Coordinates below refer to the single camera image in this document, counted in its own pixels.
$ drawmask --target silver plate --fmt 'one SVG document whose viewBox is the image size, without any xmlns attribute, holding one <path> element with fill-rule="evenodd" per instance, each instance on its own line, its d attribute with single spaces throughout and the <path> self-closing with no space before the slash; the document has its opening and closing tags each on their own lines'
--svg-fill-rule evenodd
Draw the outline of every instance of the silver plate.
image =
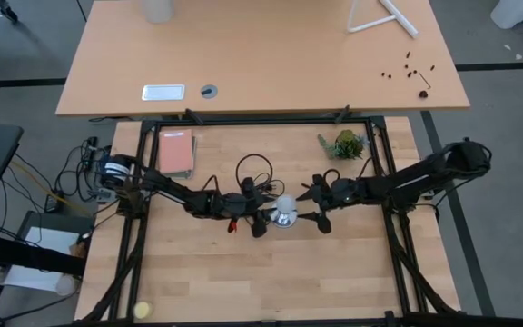
<svg viewBox="0 0 523 327">
<path fill-rule="evenodd" d="M 184 97 L 183 84 L 145 85 L 143 88 L 144 101 L 179 101 Z"/>
</svg>

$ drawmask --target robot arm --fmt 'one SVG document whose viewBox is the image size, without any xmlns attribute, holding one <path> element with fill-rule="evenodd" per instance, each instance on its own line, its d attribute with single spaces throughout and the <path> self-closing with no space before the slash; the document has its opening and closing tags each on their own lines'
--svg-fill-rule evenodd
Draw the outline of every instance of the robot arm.
<svg viewBox="0 0 523 327">
<path fill-rule="evenodd" d="M 251 217 L 253 236 L 260 237 L 265 234 L 266 221 L 271 209 L 259 208 L 275 199 L 263 195 L 251 177 L 241 181 L 241 193 L 221 194 L 215 176 L 210 178 L 210 181 L 215 181 L 215 189 L 205 190 L 205 185 L 202 190 L 193 191 L 159 171 L 143 165 L 140 165 L 143 172 L 141 176 L 131 176 L 128 173 L 133 164 L 138 164 L 136 158 L 117 154 L 104 166 L 101 179 L 103 187 L 116 192 L 122 214 L 131 217 L 146 214 L 145 199 L 159 194 L 182 205 L 184 210 L 195 218 L 230 220 L 229 233 L 236 230 L 239 218 Z"/>
<path fill-rule="evenodd" d="M 466 139 L 448 144 L 441 152 L 387 176 L 340 178 L 335 170 L 315 174 L 312 185 L 307 186 L 309 190 L 297 200 L 312 199 L 319 205 L 320 212 L 298 217 L 316 222 L 323 233 L 329 233 L 331 224 L 326 212 L 332 209 L 387 203 L 397 212 L 408 212 L 428 191 L 443 189 L 446 183 L 456 179 L 469 181 L 483 176 L 490 169 L 490 161 L 488 148 Z M 329 173 L 338 173 L 331 185 L 326 182 Z"/>
</svg>

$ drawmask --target pink book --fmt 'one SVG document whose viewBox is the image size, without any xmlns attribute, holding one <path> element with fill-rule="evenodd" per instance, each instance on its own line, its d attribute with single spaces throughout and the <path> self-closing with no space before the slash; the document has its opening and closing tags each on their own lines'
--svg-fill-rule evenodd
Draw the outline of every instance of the pink book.
<svg viewBox="0 0 523 327">
<path fill-rule="evenodd" d="M 159 167 L 161 173 L 179 173 L 192 170 L 191 130 L 162 131 L 159 133 Z"/>
</svg>

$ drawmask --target small succulent plant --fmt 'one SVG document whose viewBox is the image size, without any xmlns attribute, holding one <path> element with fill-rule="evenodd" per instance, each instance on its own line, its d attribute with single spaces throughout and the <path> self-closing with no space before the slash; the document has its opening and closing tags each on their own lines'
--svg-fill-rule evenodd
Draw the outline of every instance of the small succulent plant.
<svg viewBox="0 0 523 327">
<path fill-rule="evenodd" d="M 318 134 L 318 141 L 329 159 L 361 159 L 362 150 L 369 143 L 351 130 L 341 131 L 334 144 L 329 144 L 321 134 Z"/>
</svg>

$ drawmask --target wooden table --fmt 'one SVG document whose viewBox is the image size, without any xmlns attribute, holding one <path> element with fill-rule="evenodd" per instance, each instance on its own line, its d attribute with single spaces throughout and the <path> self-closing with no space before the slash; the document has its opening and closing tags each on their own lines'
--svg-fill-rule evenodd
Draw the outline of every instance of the wooden table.
<svg viewBox="0 0 523 327">
<path fill-rule="evenodd" d="M 96 1 L 56 113 L 469 108 L 429 1 L 393 2 L 418 39 L 397 22 L 347 34 L 351 0 L 179 0 L 160 25 L 146 22 L 140 1 Z M 355 23 L 387 15 L 377 0 L 360 0 Z M 184 84 L 184 99 L 142 101 L 147 84 Z M 219 89 L 213 99 L 201 95 L 207 84 Z"/>
<path fill-rule="evenodd" d="M 386 123 L 397 169 L 416 163 L 409 120 L 389 117 Z M 216 173 L 222 193 L 238 192 L 235 165 L 244 155 L 259 153 L 271 161 L 274 178 L 285 182 L 286 193 L 297 196 L 313 173 L 336 168 L 342 176 L 359 174 L 363 160 L 329 161 L 316 139 L 317 133 L 333 139 L 348 128 L 364 134 L 363 124 L 194 127 L 196 170 L 183 183 L 201 189 Z M 139 129 L 140 123 L 119 123 L 113 153 L 135 155 Z M 252 159 L 242 165 L 240 175 L 267 170 L 261 160 Z M 369 166 L 365 175 L 373 174 Z M 312 201 L 298 203 L 301 213 L 316 209 Z M 98 219 L 112 212 L 106 210 Z M 371 318 L 386 310 L 400 315 L 380 207 L 357 205 L 329 217 L 330 234 L 320 233 L 315 223 L 298 221 L 289 229 L 270 225 L 262 238 L 253 239 L 243 220 L 238 232 L 229 234 L 226 222 L 193 219 L 179 204 L 155 196 L 138 297 L 154 306 L 146 321 Z M 449 305 L 459 307 L 432 209 L 419 207 L 410 219 L 422 273 Z M 116 216 L 94 231 L 76 319 L 92 310 L 112 281 L 122 229 L 123 218 Z M 415 306 L 410 279 L 408 285 Z"/>
</svg>

